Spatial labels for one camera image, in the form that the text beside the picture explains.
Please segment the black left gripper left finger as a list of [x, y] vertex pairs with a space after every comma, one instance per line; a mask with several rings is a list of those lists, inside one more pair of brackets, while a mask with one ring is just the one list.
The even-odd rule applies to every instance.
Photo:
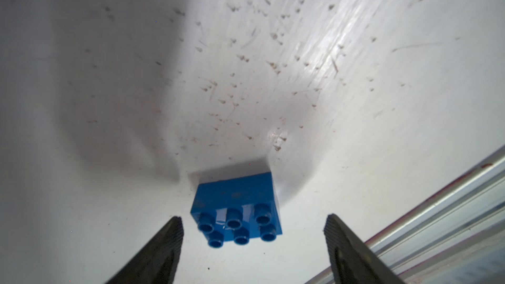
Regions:
[[108, 283], [173, 283], [183, 238], [182, 219], [175, 216]]

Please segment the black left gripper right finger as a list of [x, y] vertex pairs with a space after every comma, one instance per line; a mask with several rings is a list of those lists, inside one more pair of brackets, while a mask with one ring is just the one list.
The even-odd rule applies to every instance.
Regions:
[[335, 283], [403, 284], [336, 214], [327, 217], [324, 235]]

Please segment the small blue lego brick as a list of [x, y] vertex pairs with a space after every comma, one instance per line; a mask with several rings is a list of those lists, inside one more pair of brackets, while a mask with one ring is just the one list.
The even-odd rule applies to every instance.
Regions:
[[208, 246], [273, 242], [283, 234], [272, 173], [200, 184], [190, 211]]

